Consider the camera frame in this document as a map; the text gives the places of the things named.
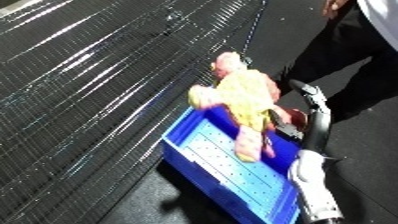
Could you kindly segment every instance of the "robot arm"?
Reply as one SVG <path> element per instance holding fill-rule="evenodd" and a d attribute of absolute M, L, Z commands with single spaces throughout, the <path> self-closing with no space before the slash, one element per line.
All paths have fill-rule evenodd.
<path fill-rule="evenodd" d="M 326 188 L 321 154 L 329 138 L 331 126 L 330 109 L 326 98 L 318 87 L 299 81 L 290 85 L 298 91 L 310 107 L 309 126 L 302 137 L 301 149 L 292 163 L 288 177 L 299 191 L 299 205 L 306 223 L 337 224 L 343 215 Z"/>

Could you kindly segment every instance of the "plush toy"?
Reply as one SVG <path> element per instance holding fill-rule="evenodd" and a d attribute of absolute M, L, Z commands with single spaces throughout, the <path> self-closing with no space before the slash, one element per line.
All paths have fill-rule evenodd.
<path fill-rule="evenodd" d="M 274 129 L 270 110 L 285 123 L 304 126 L 306 116 L 298 110 L 275 105 L 280 91 L 268 75 L 248 69 L 239 54 L 225 52 L 212 63 L 216 84 L 214 87 L 194 85 L 188 93 L 189 103 L 196 109 L 206 110 L 224 106 L 238 126 L 235 154 L 245 162 L 260 160 L 261 151 L 275 157 L 265 132 Z"/>

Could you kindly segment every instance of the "toy head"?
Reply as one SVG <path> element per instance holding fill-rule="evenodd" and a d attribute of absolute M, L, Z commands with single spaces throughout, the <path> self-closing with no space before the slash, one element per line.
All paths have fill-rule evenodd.
<path fill-rule="evenodd" d="M 211 66 L 215 76 L 219 79 L 223 79 L 232 72 L 247 69 L 236 52 L 222 53 L 217 57 L 216 62 L 211 63 Z"/>

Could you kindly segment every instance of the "toy leg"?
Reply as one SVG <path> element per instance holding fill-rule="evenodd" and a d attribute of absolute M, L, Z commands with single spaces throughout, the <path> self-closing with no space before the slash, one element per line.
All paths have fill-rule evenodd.
<path fill-rule="evenodd" d="M 244 162 L 256 162 L 261 158 L 263 137 L 260 132 L 240 126 L 235 140 L 235 154 Z"/>

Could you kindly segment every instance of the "person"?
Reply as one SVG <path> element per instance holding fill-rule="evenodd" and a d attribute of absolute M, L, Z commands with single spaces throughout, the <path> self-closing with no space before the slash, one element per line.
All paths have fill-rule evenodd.
<path fill-rule="evenodd" d="M 327 99 L 334 122 L 398 95 L 398 0 L 326 0 L 324 29 L 273 79 L 284 95 L 290 79 L 310 83 L 370 58 Z"/>

